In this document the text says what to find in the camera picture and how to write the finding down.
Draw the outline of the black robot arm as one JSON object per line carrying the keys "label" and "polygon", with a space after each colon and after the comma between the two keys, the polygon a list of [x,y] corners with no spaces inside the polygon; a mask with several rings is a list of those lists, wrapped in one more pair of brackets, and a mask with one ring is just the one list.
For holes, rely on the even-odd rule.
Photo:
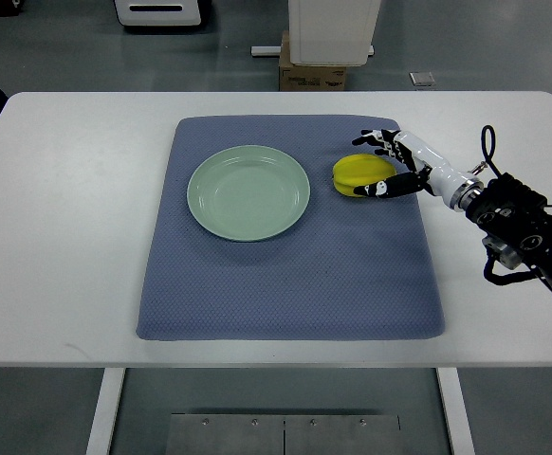
{"label": "black robot arm", "polygon": [[495,177],[482,190],[462,199],[466,217],[487,236],[484,278],[496,285],[537,279],[552,293],[552,204],[492,161],[496,146],[494,128],[483,127],[484,165]]}

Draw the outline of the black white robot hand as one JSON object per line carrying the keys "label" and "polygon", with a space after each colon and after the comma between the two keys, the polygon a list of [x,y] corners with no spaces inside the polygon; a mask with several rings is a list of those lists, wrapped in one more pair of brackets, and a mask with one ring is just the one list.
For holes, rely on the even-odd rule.
{"label": "black white robot hand", "polygon": [[464,211],[484,188],[476,175],[455,170],[445,157],[410,132],[363,130],[352,143],[375,146],[376,155],[389,156],[408,168],[405,173],[354,187],[355,195],[385,199],[426,191],[440,197],[448,208]]}

